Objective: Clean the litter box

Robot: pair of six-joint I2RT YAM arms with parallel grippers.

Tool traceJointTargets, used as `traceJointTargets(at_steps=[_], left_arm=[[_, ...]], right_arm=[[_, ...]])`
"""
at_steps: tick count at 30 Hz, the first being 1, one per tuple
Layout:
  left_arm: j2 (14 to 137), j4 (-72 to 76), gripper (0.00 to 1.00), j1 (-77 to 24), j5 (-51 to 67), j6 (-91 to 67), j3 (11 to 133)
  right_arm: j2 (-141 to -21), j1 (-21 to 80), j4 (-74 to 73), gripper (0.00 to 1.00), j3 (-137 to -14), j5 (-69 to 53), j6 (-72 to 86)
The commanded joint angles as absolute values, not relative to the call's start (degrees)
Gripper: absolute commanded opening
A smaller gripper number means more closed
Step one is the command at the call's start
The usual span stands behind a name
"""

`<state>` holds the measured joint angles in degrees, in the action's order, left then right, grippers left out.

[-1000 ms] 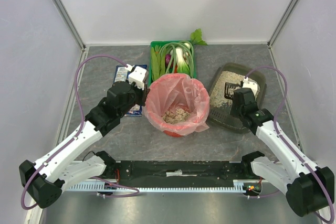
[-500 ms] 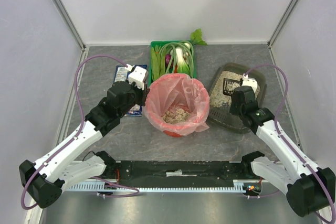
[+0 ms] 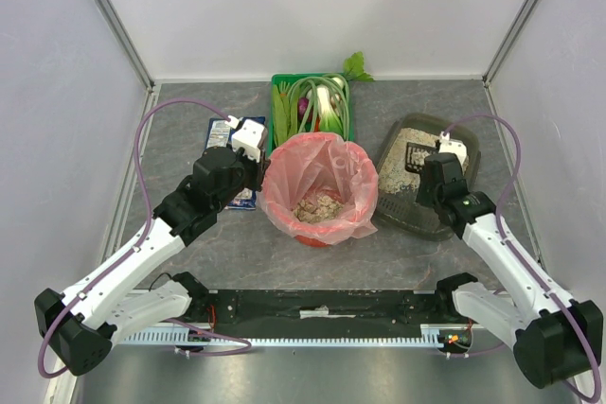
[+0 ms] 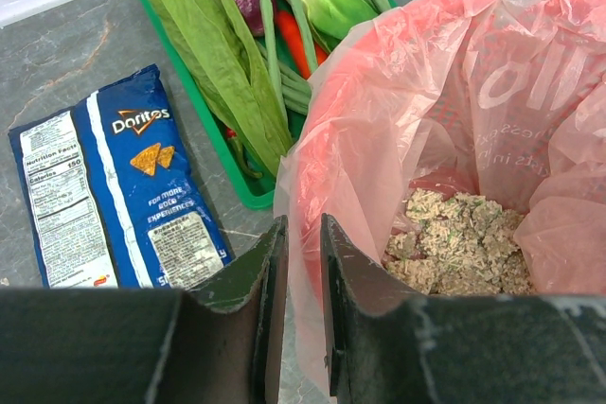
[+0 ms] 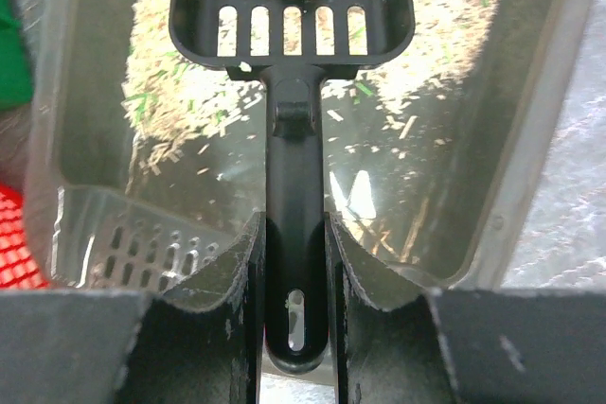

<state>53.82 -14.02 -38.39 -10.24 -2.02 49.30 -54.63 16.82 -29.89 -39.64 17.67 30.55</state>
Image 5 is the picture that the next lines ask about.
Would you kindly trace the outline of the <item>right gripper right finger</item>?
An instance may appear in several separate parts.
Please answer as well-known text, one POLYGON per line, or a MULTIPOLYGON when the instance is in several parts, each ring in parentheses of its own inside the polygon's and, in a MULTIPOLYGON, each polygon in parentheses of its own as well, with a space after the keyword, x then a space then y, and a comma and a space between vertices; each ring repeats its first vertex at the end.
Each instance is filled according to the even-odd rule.
POLYGON ((424 288, 325 224, 340 403, 601 403, 605 295, 424 288))

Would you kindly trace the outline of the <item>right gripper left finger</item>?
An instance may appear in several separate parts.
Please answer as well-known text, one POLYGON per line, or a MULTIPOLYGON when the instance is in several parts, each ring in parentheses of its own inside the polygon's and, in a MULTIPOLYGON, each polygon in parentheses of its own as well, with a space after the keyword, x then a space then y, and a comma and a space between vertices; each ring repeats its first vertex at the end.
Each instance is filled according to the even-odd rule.
POLYGON ((5 403, 255 403, 265 217, 162 295, 5 290, 5 403))

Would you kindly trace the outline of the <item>red mesh waste basket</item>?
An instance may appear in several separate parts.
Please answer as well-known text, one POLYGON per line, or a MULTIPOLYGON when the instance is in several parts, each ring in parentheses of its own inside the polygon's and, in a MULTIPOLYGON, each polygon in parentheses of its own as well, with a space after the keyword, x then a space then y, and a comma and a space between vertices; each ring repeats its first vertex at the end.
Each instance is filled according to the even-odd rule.
POLYGON ((1 289, 47 288, 49 283, 27 247, 22 195, 2 184, 0 210, 1 289))

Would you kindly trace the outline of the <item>black litter scoop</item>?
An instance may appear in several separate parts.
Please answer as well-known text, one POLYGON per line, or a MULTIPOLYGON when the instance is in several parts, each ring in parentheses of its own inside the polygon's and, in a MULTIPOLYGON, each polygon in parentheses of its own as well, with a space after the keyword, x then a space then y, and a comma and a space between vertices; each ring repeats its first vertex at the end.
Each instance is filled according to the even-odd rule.
POLYGON ((413 0, 170 0, 169 33, 189 60, 265 85, 265 341, 300 375, 329 336, 321 86, 398 57, 413 0))

